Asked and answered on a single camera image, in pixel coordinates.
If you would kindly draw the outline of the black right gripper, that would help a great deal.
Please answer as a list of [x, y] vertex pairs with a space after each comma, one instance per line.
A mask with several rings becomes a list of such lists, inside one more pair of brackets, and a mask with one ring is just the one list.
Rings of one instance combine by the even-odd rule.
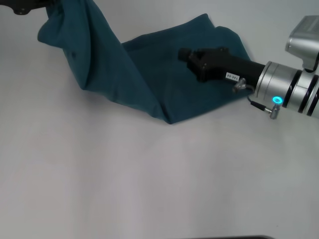
[[229, 49], [225, 47], [203, 48], [194, 51], [190, 48], [180, 48], [178, 60], [187, 62], [187, 68], [199, 82], [210, 80], [238, 82], [244, 79], [253, 87], [257, 85], [265, 68], [263, 64], [231, 55]]

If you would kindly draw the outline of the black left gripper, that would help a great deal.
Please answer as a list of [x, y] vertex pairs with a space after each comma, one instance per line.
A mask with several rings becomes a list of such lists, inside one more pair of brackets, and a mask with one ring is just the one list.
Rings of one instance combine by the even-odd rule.
[[51, 0], [0, 0], [0, 5], [11, 8], [16, 15], [26, 15], [31, 10], [50, 6]]

